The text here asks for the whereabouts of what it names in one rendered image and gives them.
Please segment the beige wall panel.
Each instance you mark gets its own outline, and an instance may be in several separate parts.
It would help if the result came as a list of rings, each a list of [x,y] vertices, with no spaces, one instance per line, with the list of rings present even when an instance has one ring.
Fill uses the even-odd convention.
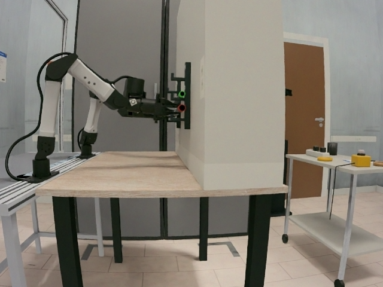
[[[175,123],[175,152],[203,190],[282,187],[281,0],[183,0],[176,77],[185,41],[190,129]]]

